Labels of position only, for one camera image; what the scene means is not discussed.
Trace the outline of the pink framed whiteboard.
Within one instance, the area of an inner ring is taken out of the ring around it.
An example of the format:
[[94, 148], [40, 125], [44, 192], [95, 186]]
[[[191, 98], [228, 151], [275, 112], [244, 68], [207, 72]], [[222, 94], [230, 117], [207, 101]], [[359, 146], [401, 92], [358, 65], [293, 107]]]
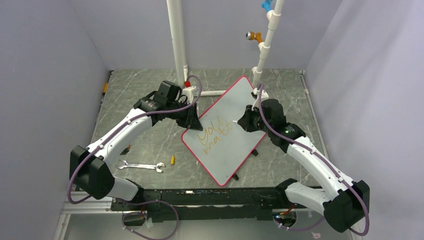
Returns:
[[236, 80], [199, 116], [203, 130], [187, 129], [182, 143], [215, 181], [225, 186], [265, 137], [262, 131], [246, 132], [237, 123], [255, 99], [246, 76]]

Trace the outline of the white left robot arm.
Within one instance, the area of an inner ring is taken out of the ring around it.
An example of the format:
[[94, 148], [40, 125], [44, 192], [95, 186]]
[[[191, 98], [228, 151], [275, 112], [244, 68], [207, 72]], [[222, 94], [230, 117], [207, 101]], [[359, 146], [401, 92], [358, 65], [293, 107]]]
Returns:
[[129, 209], [139, 209], [145, 200], [144, 189], [134, 181], [114, 176], [114, 162], [131, 142], [164, 119], [174, 120], [185, 129], [203, 130], [197, 106], [202, 85], [188, 84], [185, 82], [182, 88], [176, 83], [162, 81], [158, 90], [139, 99], [108, 133], [87, 147], [77, 145], [73, 148], [69, 161], [69, 202], [79, 203], [71, 197], [72, 187], [76, 185], [96, 200], [118, 198]]

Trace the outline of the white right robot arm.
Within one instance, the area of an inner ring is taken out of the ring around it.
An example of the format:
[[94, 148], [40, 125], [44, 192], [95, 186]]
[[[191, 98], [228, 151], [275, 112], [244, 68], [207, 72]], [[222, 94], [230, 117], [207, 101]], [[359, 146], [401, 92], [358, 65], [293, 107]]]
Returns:
[[350, 230], [362, 237], [368, 234], [369, 185], [363, 180], [353, 180], [336, 168], [299, 126], [287, 122], [278, 100], [247, 105], [237, 124], [248, 133], [266, 133], [275, 146], [298, 161], [322, 188], [307, 187], [289, 178], [278, 184], [271, 194], [280, 207], [300, 204], [321, 214], [339, 233]]

